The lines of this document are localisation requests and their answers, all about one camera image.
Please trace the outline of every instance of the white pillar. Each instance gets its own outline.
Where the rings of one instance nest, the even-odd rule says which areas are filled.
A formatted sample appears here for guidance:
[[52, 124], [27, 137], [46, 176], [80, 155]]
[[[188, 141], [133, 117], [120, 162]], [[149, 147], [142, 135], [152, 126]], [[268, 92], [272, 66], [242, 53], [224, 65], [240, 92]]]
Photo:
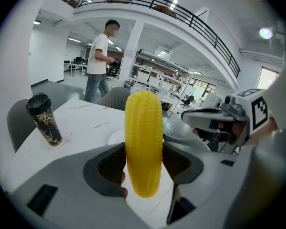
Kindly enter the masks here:
[[20, 99], [32, 96], [29, 44], [33, 23], [44, 0], [19, 0], [0, 27], [0, 184], [14, 157], [7, 114]]
[[123, 62], [120, 68], [119, 75], [119, 86], [124, 86], [124, 82], [130, 75], [130, 70], [133, 67], [134, 58], [137, 52], [138, 41], [141, 36], [144, 23], [142, 21], [137, 21], [133, 27], [132, 33], [130, 35], [127, 47], [124, 52]]

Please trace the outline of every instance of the jeans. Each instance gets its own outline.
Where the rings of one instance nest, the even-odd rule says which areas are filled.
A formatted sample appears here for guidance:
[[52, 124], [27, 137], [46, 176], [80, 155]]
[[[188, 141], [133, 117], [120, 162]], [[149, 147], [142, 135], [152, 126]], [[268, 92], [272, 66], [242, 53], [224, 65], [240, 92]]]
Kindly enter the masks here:
[[100, 90], [102, 97], [104, 97], [108, 91], [109, 86], [107, 84], [106, 74], [87, 74], [88, 81], [86, 86], [85, 101], [92, 103], [97, 89]]

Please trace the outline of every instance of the black slot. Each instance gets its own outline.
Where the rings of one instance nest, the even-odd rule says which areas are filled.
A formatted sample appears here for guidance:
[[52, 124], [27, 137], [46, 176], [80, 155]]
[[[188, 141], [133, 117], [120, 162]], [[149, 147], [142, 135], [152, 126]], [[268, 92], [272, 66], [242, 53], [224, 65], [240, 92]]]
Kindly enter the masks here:
[[227, 160], [227, 159], [224, 159], [221, 163], [226, 165], [226, 166], [233, 166], [234, 165], [234, 161]]
[[43, 185], [35, 194], [35, 196], [30, 200], [27, 206], [37, 215], [42, 217], [57, 190], [57, 187]]
[[193, 205], [186, 198], [181, 197], [179, 201], [175, 202], [172, 214], [167, 218], [167, 225], [181, 219], [182, 217], [191, 213], [194, 209], [196, 209], [195, 205]]

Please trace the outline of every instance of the man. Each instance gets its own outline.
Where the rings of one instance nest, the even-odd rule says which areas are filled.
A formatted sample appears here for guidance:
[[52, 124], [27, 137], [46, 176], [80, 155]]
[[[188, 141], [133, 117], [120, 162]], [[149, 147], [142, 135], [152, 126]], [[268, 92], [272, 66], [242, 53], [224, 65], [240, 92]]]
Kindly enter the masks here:
[[87, 74], [88, 81], [86, 86], [85, 101], [92, 103], [97, 89], [100, 90], [102, 97], [109, 91], [106, 77], [106, 63], [112, 64], [115, 59], [107, 57], [108, 38], [120, 29], [118, 21], [109, 20], [106, 23], [104, 33], [95, 38], [92, 46], [90, 59], [88, 61]]

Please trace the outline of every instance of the gray chair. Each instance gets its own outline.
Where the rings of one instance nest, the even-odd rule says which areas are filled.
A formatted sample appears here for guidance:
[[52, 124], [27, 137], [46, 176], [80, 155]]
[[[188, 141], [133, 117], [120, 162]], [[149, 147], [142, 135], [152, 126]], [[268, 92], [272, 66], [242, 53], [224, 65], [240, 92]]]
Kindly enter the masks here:
[[20, 148], [25, 139], [36, 128], [26, 108], [28, 99], [16, 102], [9, 110], [7, 116], [10, 138], [15, 152]]
[[124, 111], [129, 95], [130, 91], [126, 88], [114, 87], [104, 97], [99, 99], [96, 104]]

